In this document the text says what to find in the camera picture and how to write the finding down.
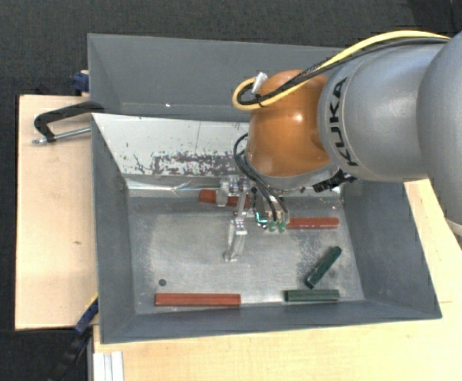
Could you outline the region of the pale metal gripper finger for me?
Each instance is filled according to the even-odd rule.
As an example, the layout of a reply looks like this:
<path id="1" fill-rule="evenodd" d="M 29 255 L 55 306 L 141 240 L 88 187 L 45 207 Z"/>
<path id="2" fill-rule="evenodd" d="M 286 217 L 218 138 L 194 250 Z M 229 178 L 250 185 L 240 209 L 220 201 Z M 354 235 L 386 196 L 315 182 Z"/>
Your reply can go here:
<path id="1" fill-rule="evenodd" d="M 245 227 L 244 218 L 235 217 L 230 221 L 226 250 L 223 254 L 226 262 L 233 262 L 241 257 L 247 235 L 248 230 Z"/>
<path id="2" fill-rule="evenodd" d="M 237 177 L 222 178 L 216 192 L 216 204 L 219 207 L 236 207 L 239 200 L 239 179 Z"/>

